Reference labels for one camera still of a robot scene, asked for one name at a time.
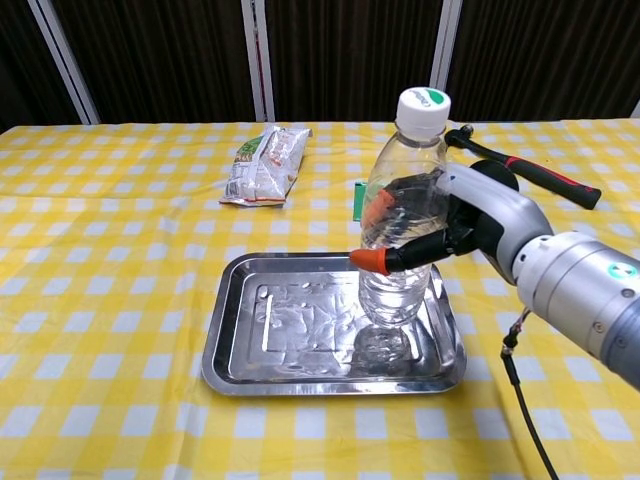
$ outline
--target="bottle cap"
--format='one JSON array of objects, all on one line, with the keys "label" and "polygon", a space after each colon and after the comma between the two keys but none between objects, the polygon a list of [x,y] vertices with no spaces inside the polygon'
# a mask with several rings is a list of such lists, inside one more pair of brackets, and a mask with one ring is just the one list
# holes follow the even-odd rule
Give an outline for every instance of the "bottle cap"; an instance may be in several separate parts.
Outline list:
[{"label": "bottle cap", "polygon": [[446,93],[412,87],[400,94],[396,126],[411,140],[428,140],[444,131],[450,109],[451,99]]}]

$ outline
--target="hammer head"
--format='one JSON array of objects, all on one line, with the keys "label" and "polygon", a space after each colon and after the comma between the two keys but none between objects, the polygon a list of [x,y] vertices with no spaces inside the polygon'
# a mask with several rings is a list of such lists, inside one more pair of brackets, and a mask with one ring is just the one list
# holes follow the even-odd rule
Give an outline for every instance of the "hammer head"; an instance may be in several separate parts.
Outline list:
[{"label": "hammer head", "polygon": [[464,141],[469,140],[473,135],[473,127],[469,124],[462,128],[449,130],[444,134],[444,141],[450,147],[465,148]]}]

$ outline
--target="table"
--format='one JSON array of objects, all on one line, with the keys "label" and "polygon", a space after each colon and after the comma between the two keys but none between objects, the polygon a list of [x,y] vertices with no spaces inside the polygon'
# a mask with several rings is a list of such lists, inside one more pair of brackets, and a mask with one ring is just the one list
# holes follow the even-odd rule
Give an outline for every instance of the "table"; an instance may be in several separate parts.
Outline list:
[{"label": "table", "polygon": [[[358,245],[353,183],[393,126],[308,125],[314,136],[281,209],[218,204],[236,149],[262,125],[19,127],[0,136],[3,478],[544,478],[498,355],[520,304],[478,254],[439,264],[469,355],[451,392],[227,398],[200,378],[230,260]],[[475,130],[482,144],[601,187],[589,212],[520,181],[558,231],[640,256],[638,120]],[[640,478],[640,394],[535,317],[515,357],[563,478]]]}]

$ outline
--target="orange gripper fingertip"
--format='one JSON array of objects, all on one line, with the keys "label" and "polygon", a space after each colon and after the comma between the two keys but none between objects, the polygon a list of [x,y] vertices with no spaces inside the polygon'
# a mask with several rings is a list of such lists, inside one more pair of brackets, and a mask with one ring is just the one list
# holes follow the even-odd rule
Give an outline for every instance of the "orange gripper fingertip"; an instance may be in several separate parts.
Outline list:
[{"label": "orange gripper fingertip", "polygon": [[356,267],[367,270],[368,272],[389,275],[389,271],[385,265],[386,254],[386,248],[379,248],[377,250],[360,248],[349,254],[349,260],[351,260],[351,263]]}]

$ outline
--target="clear plastic bottle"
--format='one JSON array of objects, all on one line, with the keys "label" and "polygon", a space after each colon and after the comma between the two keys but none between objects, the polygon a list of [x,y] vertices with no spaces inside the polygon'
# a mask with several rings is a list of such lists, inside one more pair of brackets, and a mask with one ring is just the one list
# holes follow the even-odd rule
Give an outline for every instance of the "clear plastic bottle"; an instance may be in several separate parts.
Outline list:
[{"label": "clear plastic bottle", "polygon": [[[436,187],[446,168],[442,139],[451,100],[414,87],[400,95],[397,132],[369,176],[361,221],[362,248],[398,247],[443,228],[447,193]],[[430,266],[383,276],[360,271],[359,299],[369,319],[384,327],[412,320],[425,295]]]}]

